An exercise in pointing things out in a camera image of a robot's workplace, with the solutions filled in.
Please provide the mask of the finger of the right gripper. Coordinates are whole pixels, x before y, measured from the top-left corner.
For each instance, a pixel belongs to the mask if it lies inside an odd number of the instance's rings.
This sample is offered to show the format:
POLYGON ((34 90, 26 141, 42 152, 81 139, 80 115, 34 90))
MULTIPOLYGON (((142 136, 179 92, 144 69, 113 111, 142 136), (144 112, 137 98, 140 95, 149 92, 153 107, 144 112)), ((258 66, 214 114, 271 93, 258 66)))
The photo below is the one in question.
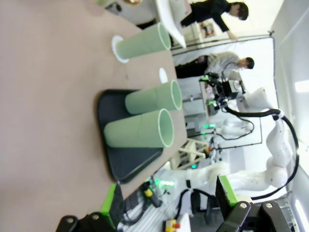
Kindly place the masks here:
POLYGON ((226 98, 215 97, 214 99, 206 100, 206 106, 212 106, 214 110, 226 108, 226 98))
POLYGON ((218 76, 204 76, 199 79, 199 82, 204 82, 207 86, 211 87, 217 87, 221 85, 218 76))

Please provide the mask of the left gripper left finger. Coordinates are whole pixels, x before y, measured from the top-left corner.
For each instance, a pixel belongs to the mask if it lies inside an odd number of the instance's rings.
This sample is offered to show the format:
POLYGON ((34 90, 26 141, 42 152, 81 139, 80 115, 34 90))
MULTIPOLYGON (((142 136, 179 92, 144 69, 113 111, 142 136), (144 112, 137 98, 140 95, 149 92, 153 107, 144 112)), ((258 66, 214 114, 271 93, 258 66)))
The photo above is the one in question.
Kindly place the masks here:
POLYGON ((124 198, 119 184, 112 184, 99 211, 82 219, 63 216, 57 232, 116 232, 124 214, 124 198))

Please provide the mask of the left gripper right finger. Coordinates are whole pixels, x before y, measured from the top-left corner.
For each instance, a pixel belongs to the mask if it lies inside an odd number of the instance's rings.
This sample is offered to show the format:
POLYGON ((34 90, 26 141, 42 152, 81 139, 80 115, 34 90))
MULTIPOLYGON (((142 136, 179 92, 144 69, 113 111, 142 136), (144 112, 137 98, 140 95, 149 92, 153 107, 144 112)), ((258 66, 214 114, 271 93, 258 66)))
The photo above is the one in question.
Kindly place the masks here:
POLYGON ((288 232, 290 227, 276 201, 260 205, 236 196, 224 175, 217 177, 215 196, 220 207, 223 223, 218 232, 288 232))

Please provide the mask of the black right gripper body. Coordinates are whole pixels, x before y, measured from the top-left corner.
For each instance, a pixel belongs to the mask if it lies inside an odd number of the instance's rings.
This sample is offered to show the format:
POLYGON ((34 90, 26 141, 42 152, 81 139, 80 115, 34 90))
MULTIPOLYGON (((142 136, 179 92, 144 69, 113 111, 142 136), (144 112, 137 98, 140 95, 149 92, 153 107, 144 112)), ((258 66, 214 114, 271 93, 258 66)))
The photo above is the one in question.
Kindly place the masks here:
POLYGON ((218 101, 234 100, 239 94, 239 90, 234 85, 234 80, 220 82, 218 85, 218 101))

